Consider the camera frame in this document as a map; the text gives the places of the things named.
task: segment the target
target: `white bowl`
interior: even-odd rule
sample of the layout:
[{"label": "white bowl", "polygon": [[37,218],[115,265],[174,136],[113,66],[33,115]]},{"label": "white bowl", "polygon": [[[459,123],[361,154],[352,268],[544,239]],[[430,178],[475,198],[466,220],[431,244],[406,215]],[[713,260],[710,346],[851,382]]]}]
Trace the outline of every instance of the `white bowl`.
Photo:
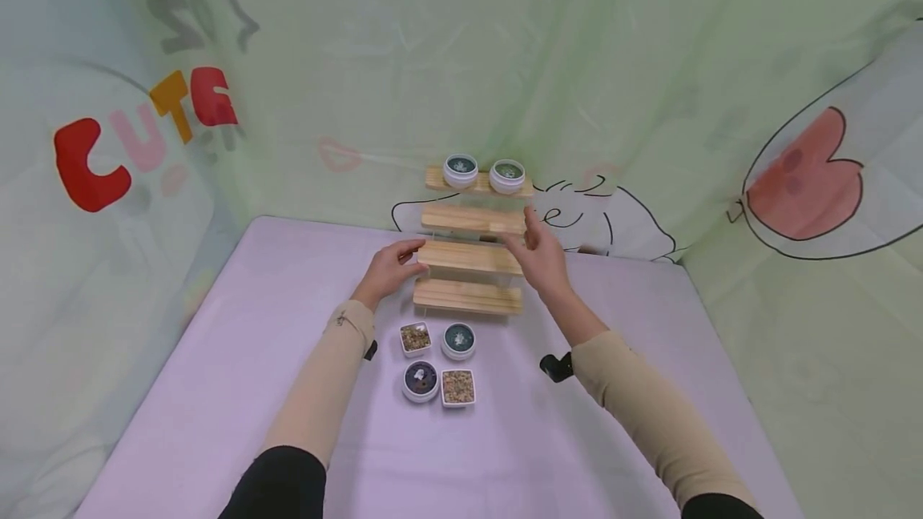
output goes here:
[{"label": "white bowl", "polygon": [[[503,167],[513,167],[518,169],[518,177],[504,177],[504,175],[498,172],[498,167],[500,171],[503,171]],[[525,182],[525,167],[521,163],[518,163],[511,159],[500,159],[490,168],[490,186],[494,191],[499,192],[500,194],[512,194],[516,191],[522,189],[522,184]]]},{"label": "white bowl", "polygon": [[[419,392],[421,391],[418,387],[419,384],[414,385],[415,388],[413,389],[407,384],[408,375],[412,380],[422,381],[427,377],[427,373],[429,374],[430,384],[425,386],[424,392]],[[439,385],[439,373],[430,362],[414,361],[407,366],[403,373],[401,373],[401,391],[403,391],[405,397],[410,399],[413,403],[426,403],[436,396],[439,389],[441,389],[441,385]]]},{"label": "white bowl", "polygon": [[[467,332],[468,335],[471,336],[471,347],[464,349],[464,350],[457,350],[457,346],[461,342],[457,342],[455,344],[451,344],[449,342],[449,332],[452,330],[455,330],[455,331],[461,330],[461,331]],[[449,325],[449,328],[446,329],[442,333],[442,345],[441,345],[442,353],[445,356],[448,356],[449,359],[453,361],[463,361],[463,360],[468,359],[469,356],[472,356],[474,354],[474,344],[476,342],[478,342],[478,339],[474,337],[474,330],[469,325],[466,325],[463,323],[453,323]]]},{"label": "white bowl", "polygon": [[[455,171],[450,166],[453,164],[457,166],[460,161],[471,163],[469,165],[473,167],[471,171]],[[463,153],[449,155],[449,158],[442,164],[442,178],[452,189],[464,189],[464,187],[472,186],[474,181],[478,180],[478,161],[474,160],[472,155],[464,155]]]},{"label": "white bowl", "polygon": [[[467,403],[447,403],[445,402],[445,389],[443,384],[445,383],[445,374],[451,372],[466,372],[471,374],[471,390],[472,390],[472,400]],[[466,406],[474,404],[478,401],[478,391],[474,387],[474,373],[471,372],[471,369],[468,368],[447,368],[442,373],[439,373],[439,387],[442,388],[442,406],[447,409],[458,409],[466,408]]]},{"label": "white bowl", "polygon": [[[419,349],[414,349],[413,351],[408,351],[405,347],[405,342],[403,342],[403,330],[405,329],[417,329],[418,331],[425,331],[426,337],[429,338],[429,343],[426,347],[421,347]],[[398,331],[398,336],[401,338],[401,350],[405,352],[407,359],[413,359],[415,356],[423,355],[426,352],[426,349],[433,347],[433,337],[429,334],[429,329],[426,328],[425,321],[421,320],[420,323],[411,323],[405,326],[402,326],[400,331]]]}]

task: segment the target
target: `person's hand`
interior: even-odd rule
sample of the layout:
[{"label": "person's hand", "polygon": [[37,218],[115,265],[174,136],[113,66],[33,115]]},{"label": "person's hand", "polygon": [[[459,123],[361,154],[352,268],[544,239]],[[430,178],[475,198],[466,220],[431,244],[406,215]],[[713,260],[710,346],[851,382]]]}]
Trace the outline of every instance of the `person's hand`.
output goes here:
[{"label": "person's hand", "polygon": [[530,206],[525,207],[525,227],[525,244],[516,235],[500,235],[506,248],[518,260],[525,280],[543,299],[571,293],[564,250],[557,236],[538,219]]},{"label": "person's hand", "polygon": [[425,242],[425,239],[399,240],[375,253],[369,270],[365,271],[365,276],[350,299],[359,301],[369,307],[371,312],[375,312],[385,296],[393,294],[409,277],[423,274],[429,269],[422,263],[406,264]]}]

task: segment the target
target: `red letter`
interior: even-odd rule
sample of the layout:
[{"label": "red letter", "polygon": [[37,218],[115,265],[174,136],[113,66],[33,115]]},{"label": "red letter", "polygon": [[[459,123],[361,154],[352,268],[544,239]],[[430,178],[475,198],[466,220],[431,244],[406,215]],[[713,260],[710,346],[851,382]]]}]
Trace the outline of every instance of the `red letter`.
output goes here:
[{"label": "red letter", "polygon": [[200,123],[207,127],[220,124],[237,124],[237,114],[233,112],[231,98],[223,93],[216,93],[216,88],[227,90],[228,82],[224,73],[215,67],[199,67],[192,70],[189,80],[192,86],[192,107]]},{"label": "red letter", "polygon": [[54,154],[61,183],[71,201],[90,213],[98,213],[118,201],[131,186],[131,175],[125,167],[101,177],[87,166],[99,132],[101,129],[95,120],[80,119],[54,133]]},{"label": "red letter", "polygon": [[186,79],[178,70],[172,71],[167,78],[159,82],[158,86],[152,88],[150,93],[151,101],[159,116],[163,117],[170,113],[170,117],[174,119],[179,139],[183,141],[183,144],[192,140],[192,129],[189,128],[189,120],[180,104],[183,97],[188,94],[189,87],[186,86]]},{"label": "red letter", "polygon": [[135,128],[129,123],[125,111],[116,111],[109,115],[109,124],[113,126],[115,135],[118,140],[122,141],[122,147],[128,153],[128,158],[135,163],[135,167],[142,173],[150,173],[160,166],[163,157],[167,155],[167,143],[163,140],[160,130],[157,128],[157,121],[154,120],[154,113],[151,112],[151,106],[147,103],[138,105],[138,117],[144,130],[147,131],[147,141],[141,143]]}]

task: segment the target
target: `orange letter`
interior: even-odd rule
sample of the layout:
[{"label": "orange letter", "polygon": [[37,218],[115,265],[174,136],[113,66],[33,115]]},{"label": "orange letter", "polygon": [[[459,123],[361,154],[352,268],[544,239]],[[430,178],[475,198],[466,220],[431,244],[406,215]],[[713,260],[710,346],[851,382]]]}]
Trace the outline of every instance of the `orange letter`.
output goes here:
[{"label": "orange letter", "polygon": [[170,113],[170,118],[174,119],[176,130],[183,144],[192,140],[192,129],[189,128],[189,120],[180,104],[183,97],[188,94],[189,87],[186,86],[186,79],[178,70],[172,71],[167,78],[159,82],[158,86],[151,89],[151,101],[154,103],[154,108],[162,117]]},{"label": "orange letter", "polygon": [[99,132],[101,129],[95,120],[80,119],[54,133],[54,154],[61,183],[71,201],[90,213],[98,213],[118,201],[131,186],[131,174],[125,167],[101,177],[87,166]]},{"label": "orange letter", "polygon": [[221,69],[214,67],[193,69],[189,83],[192,87],[192,107],[200,123],[207,127],[237,124],[237,114],[233,112],[230,96],[215,92],[215,88],[227,90],[228,87],[228,82],[224,80],[224,73]]}]

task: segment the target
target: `wooden shelf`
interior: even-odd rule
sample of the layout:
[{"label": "wooden shelf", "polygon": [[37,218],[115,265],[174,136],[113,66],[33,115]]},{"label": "wooden shelf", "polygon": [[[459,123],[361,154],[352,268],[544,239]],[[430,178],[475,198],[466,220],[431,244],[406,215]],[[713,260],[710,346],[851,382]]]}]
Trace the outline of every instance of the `wooden shelf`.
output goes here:
[{"label": "wooden shelf", "polygon": [[518,315],[522,314],[522,291],[493,284],[419,279],[413,288],[413,304],[490,315]]},{"label": "wooden shelf", "polygon": [[454,204],[426,203],[421,225],[438,230],[467,231],[482,235],[525,233],[522,211],[491,211]]},{"label": "wooden shelf", "polygon": [[506,247],[487,247],[445,240],[427,240],[417,253],[419,263],[437,269],[498,272],[522,276],[522,268]]},{"label": "wooden shelf", "polygon": [[522,184],[522,189],[512,194],[500,194],[494,191],[490,186],[490,173],[484,171],[478,173],[478,179],[474,181],[472,186],[467,187],[467,189],[453,189],[453,187],[450,187],[449,184],[445,182],[445,179],[442,178],[442,167],[436,165],[430,165],[426,168],[426,187],[433,191],[468,192],[471,194],[486,194],[494,197],[508,197],[511,199],[531,197],[535,192],[532,186],[532,179],[529,178],[529,175],[525,175],[525,182]]}]

